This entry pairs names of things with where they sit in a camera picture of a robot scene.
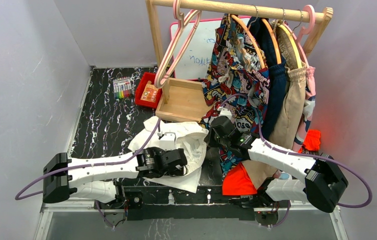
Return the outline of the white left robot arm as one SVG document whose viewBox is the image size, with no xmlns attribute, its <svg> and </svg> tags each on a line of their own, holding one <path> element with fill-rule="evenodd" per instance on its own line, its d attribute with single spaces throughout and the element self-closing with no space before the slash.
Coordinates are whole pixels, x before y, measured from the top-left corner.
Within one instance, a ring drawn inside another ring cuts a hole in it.
<svg viewBox="0 0 377 240">
<path fill-rule="evenodd" d="M 124 192 L 111 179 L 182 177 L 188 160 L 182 148 L 163 150 L 148 147 L 119 156 L 79 159 L 67 153 L 56 154 L 43 168 L 45 204 L 61 203 L 69 198 L 97 200 L 120 208 L 126 202 Z"/>
</svg>

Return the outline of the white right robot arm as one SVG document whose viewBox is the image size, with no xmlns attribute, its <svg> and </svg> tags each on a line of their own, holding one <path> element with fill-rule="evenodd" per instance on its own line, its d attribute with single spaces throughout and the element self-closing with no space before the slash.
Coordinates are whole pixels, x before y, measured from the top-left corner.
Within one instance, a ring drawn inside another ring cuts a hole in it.
<svg viewBox="0 0 377 240">
<path fill-rule="evenodd" d="M 261 139 L 259 134 L 239 131 L 226 116 L 211 122 L 205 142 L 211 147 L 224 147 L 243 160 L 267 164 L 292 176 L 288 180 L 271 179 L 263 183 L 258 201 L 264 207 L 290 200 L 308 202 L 322 212 L 331 213 L 349 185 L 339 166 L 331 160 L 281 149 Z"/>
</svg>

